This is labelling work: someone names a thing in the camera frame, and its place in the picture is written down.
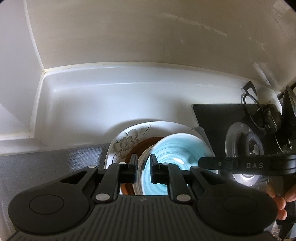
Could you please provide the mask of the person right hand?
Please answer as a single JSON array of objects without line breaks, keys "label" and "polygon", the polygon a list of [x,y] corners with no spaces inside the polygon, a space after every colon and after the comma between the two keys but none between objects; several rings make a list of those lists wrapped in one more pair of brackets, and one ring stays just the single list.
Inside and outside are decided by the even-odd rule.
[{"label": "person right hand", "polygon": [[278,212],[277,212],[277,219],[278,220],[285,220],[287,218],[287,211],[285,210],[285,206],[287,202],[295,201],[296,196],[296,188],[295,185],[288,190],[284,197],[280,197],[276,195],[276,192],[271,185],[271,183],[267,184],[266,193],[270,196],[277,205]]}]

